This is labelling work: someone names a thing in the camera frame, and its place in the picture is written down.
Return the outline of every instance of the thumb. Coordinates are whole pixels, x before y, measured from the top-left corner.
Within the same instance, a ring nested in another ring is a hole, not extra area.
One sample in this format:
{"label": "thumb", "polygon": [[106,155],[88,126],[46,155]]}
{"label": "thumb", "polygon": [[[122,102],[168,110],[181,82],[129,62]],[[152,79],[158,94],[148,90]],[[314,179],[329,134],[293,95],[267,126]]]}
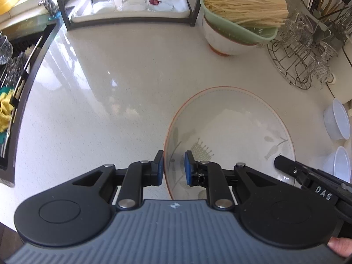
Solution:
{"label": "thumb", "polygon": [[342,257],[348,257],[352,254],[352,239],[350,238],[331,237],[327,245]]}

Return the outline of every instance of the green basket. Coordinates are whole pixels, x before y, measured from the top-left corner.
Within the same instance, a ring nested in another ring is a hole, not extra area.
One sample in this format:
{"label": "green basket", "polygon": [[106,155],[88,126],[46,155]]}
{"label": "green basket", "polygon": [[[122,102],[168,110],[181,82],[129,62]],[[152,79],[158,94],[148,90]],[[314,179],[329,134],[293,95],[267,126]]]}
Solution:
{"label": "green basket", "polygon": [[204,0],[200,0],[200,3],[204,10],[204,17],[210,24],[230,34],[239,41],[254,44],[268,42],[276,37],[278,28],[244,28],[209,11],[204,5]]}

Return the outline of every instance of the white countertop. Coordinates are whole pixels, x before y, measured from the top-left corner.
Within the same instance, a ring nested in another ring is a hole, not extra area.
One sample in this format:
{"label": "white countertop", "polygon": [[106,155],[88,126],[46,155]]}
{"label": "white countertop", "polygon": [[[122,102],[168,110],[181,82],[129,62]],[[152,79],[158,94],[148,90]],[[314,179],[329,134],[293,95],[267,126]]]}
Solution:
{"label": "white countertop", "polygon": [[[332,141],[323,111],[327,88],[300,90],[275,68],[266,49],[235,57],[210,50],[199,24],[126,23],[63,26],[38,71],[18,140],[15,187],[0,184],[0,222],[26,198],[105,163],[152,160],[168,126],[197,92],[220,85],[253,92],[278,113],[296,159],[319,168],[343,142]],[[145,198],[169,198],[165,180]]]}

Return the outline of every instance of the silver screw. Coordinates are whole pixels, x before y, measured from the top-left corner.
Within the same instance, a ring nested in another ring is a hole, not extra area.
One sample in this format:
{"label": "silver screw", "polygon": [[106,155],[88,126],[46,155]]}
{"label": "silver screw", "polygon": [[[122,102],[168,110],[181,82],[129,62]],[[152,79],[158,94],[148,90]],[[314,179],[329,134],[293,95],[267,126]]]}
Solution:
{"label": "silver screw", "polygon": [[135,206],[136,202],[130,198],[125,198],[119,201],[119,206],[122,208],[131,208]]}
{"label": "silver screw", "polygon": [[232,204],[233,204],[232,201],[227,200],[225,198],[222,198],[215,202],[215,205],[219,208],[229,208],[230,206],[232,206]]}

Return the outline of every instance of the ceramic plate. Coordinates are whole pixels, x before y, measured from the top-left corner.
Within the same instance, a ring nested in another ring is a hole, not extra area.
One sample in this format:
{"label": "ceramic plate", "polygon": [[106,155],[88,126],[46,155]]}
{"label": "ceramic plate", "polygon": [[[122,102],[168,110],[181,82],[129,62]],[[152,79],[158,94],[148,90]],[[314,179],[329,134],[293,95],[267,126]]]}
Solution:
{"label": "ceramic plate", "polygon": [[165,141],[165,178],[174,199],[206,198],[202,187],[189,187],[184,152],[196,161],[216,162],[231,170],[237,162],[293,185],[275,169],[274,159],[295,160],[290,135],[276,112],[256,95],[236,87],[203,90],[176,113]]}

